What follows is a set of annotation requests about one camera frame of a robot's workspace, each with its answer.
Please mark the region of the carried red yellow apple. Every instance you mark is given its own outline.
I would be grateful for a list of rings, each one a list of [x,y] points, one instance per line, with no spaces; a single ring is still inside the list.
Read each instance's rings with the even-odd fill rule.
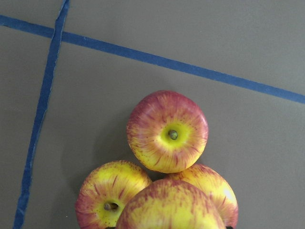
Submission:
[[[117,229],[224,229],[210,198],[180,180],[160,179],[136,194],[123,209]]]

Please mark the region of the red yellow apple far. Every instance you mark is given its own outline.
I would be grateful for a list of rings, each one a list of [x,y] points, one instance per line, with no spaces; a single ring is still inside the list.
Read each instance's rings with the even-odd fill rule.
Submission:
[[[207,144],[201,108],[188,97],[161,90],[144,97],[126,126],[128,145],[149,170],[177,173],[192,166]]]

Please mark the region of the red yellow apple near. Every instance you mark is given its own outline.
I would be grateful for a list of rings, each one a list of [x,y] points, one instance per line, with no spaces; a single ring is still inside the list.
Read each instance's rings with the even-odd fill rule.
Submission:
[[[235,193],[215,170],[207,165],[194,164],[182,172],[167,174],[165,178],[182,180],[199,188],[213,201],[226,228],[236,228],[239,207]]]

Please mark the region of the red yellow apple left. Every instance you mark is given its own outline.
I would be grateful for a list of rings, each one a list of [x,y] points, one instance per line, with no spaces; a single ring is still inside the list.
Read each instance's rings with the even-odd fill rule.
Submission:
[[[94,169],[84,180],[75,203],[79,227],[114,228],[129,200],[151,183],[144,169],[126,160]]]

